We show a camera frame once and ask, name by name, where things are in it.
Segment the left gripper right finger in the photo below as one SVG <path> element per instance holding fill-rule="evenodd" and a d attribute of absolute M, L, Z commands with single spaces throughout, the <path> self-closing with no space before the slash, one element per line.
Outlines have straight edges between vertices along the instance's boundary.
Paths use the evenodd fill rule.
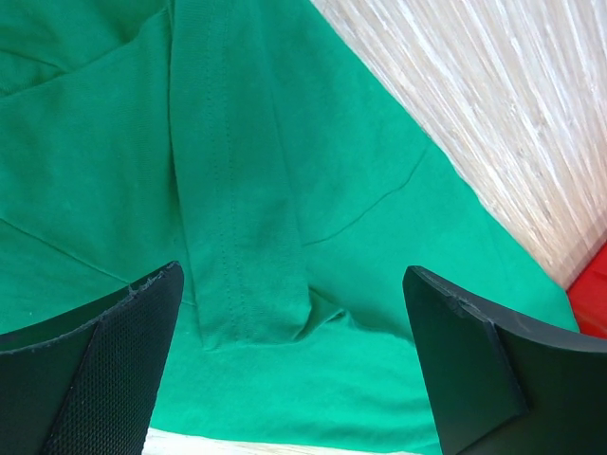
<path fill-rule="evenodd" d="M 421 266 L 407 268 L 402 286 L 443 453 L 605 453 L 605 340 Z"/>

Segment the red plastic bin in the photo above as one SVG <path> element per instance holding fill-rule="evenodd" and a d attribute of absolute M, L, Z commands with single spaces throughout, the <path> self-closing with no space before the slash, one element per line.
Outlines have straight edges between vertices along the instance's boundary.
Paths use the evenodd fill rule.
<path fill-rule="evenodd" d="M 579 330 L 588 336 L 606 338 L 607 252 L 603 245 L 567 290 Z"/>

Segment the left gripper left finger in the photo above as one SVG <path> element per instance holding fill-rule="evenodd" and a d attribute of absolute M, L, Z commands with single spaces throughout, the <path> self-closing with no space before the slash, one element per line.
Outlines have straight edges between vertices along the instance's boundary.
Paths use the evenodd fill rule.
<path fill-rule="evenodd" d="M 177 262 L 1 336 L 4 454 L 139 454 L 175 332 Z"/>

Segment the green t shirt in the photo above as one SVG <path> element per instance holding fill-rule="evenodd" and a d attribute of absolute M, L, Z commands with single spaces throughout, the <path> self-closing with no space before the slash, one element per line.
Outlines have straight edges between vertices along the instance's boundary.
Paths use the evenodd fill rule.
<path fill-rule="evenodd" d="M 153 424 L 439 452 L 402 293 L 422 265 L 571 306 L 306 1 L 1 5 L 1 328 L 170 262 Z"/>

